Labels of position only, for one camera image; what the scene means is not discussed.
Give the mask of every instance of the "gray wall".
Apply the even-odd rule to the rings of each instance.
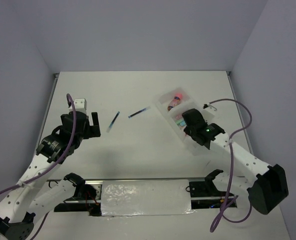
[[[231,70],[267,0],[9,0],[59,71]]]
[[[17,14],[0,0],[0,190],[31,162],[52,83]]]
[[[254,116],[249,129],[254,152],[286,170],[290,195],[281,207],[296,240],[296,0],[268,1],[232,82]]]

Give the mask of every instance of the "tabletop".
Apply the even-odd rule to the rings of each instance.
[[[234,98],[225,71],[61,72],[42,137],[61,124],[68,112],[66,94],[86,98],[87,113],[98,112],[101,137],[84,140],[51,179],[76,173],[84,179],[154,179],[205,177],[213,169],[229,170],[230,160],[205,149],[193,156],[155,107],[157,96],[182,87],[200,104]],[[151,109],[135,117],[140,109]],[[242,127],[236,104],[219,102],[214,122],[231,133]],[[117,112],[119,117],[106,132]],[[244,132],[234,140],[248,148]]]

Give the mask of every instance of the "blue pen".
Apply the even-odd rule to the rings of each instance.
[[[120,112],[117,112],[116,116],[114,117],[114,119],[112,120],[112,122],[110,123],[108,129],[107,129],[107,133],[110,132],[112,125],[114,124],[114,122],[116,121],[117,117],[119,116]]]
[[[131,114],[128,118],[132,118],[133,116],[136,116],[139,113],[142,113],[144,111],[147,111],[148,109],[150,109],[150,106],[145,107],[144,109],[141,109],[140,111],[135,112],[134,114]]]

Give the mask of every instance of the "robotic arm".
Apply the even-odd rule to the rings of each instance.
[[[202,114],[190,109],[182,114],[187,127],[184,132],[199,145],[221,155],[231,153],[229,135],[217,124],[207,124]],[[268,214],[285,197],[289,195],[284,169],[278,164],[271,166],[254,157],[236,142],[231,142],[233,157],[246,180],[234,178],[231,192],[236,195],[247,195],[251,205],[260,213]],[[229,175],[222,170],[210,173],[205,181],[213,191],[227,189]]]
[[[72,144],[64,159],[73,154],[82,140],[101,135],[96,112],[91,113],[93,126],[90,126],[86,113],[86,100],[84,98],[75,99],[74,106],[76,109],[76,128]],[[86,191],[85,180],[74,173],[70,173],[58,185],[36,198],[44,183],[61,166],[63,161],[35,181],[24,184],[26,180],[41,175],[51,168],[67,148],[73,128],[71,106],[69,111],[69,114],[61,115],[62,125],[56,127],[51,135],[46,136],[41,141],[31,164],[17,183],[21,187],[10,191],[0,202],[0,234],[9,240],[26,239],[34,224],[47,212],[68,198],[84,195]]]

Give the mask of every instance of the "pink bottle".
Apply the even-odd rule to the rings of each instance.
[[[172,108],[174,108],[175,106],[179,105],[182,99],[182,94],[181,93],[177,93],[173,100],[170,102],[170,104],[168,105],[168,111],[170,111]]]

